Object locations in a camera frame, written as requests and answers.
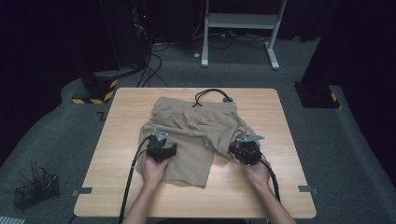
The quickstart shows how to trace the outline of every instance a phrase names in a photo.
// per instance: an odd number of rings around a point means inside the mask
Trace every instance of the human hand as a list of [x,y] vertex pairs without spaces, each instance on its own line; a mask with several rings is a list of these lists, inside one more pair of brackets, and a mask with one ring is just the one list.
[[257,189],[269,189],[269,179],[270,173],[267,167],[264,166],[261,162],[255,165],[245,165],[241,162],[242,169],[245,171],[247,175],[248,181]]
[[169,159],[157,163],[149,157],[147,153],[143,153],[142,156],[142,176],[144,184],[145,186],[155,188],[163,179],[163,174],[165,173],[165,168],[169,163]]

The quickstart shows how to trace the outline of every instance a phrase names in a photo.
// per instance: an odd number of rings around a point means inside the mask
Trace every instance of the wooden table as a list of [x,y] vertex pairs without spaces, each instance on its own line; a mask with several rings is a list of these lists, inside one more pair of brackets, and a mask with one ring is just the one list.
[[[126,181],[139,145],[139,130],[151,116],[160,96],[194,101],[203,88],[120,88],[109,110],[83,188],[75,206],[79,217],[118,217]],[[239,116],[261,140],[261,151],[276,173],[280,197],[295,218],[311,218],[316,209],[309,192],[300,192],[306,180],[288,123],[275,90],[221,88],[236,102]],[[221,102],[223,96],[210,92],[200,100]],[[134,171],[126,211],[142,186]],[[204,189],[178,181],[161,183],[148,214],[150,217],[266,217],[239,161],[215,154]]]

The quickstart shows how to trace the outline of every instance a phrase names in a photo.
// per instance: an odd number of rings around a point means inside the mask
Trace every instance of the beige shorts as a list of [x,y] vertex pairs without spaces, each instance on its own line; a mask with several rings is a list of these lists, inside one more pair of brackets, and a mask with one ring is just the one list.
[[[152,118],[141,128],[139,141],[154,132],[168,133],[165,147],[177,143],[163,180],[179,180],[204,187],[213,163],[214,153],[231,159],[231,142],[246,133],[254,132],[237,115],[236,104],[186,102],[161,97],[152,109]],[[139,158],[136,170],[140,173]]]

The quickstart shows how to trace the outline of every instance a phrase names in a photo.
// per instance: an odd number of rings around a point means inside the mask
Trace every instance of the black and yellow tape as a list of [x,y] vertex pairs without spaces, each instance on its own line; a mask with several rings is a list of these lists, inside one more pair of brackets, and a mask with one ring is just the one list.
[[83,104],[105,104],[108,103],[111,99],[111,97],[114,94],[114,90],[116,88],[116,85],[119,81],[117,79],[113,80],[109,86],[108,89],[105,89],[102,93],[104,95],[101,98],[73,98],[72,101],[75,104],[83,105]]
[[334,102],[337,102],[337,96],[335,96],[334,92],[332,92],[332,100],[333,100]]

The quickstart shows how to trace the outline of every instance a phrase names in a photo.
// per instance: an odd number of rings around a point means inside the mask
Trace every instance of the black drawstring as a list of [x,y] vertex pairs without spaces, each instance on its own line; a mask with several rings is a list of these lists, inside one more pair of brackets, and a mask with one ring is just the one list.
[[205,90],[205,91],[198,92],[198,93],[195,95],[195,105],[193,105],[192,107],[195,107],[196,105],[202,106],[202,105],[199,103],[199,99],[201,98],[201,96],[207,94],[207,93],[210,92],[210,91],[216,91],[216,92],[221,93],[221,94],[225,97],[225,99],[227,99],[228,102],[232,102],[232,101],[233,101],[233,99],[232,99],[231,97],[229,97],[224,91],[221,91],[221,90],[219,90],[219,89],[208,89],[208,90]]

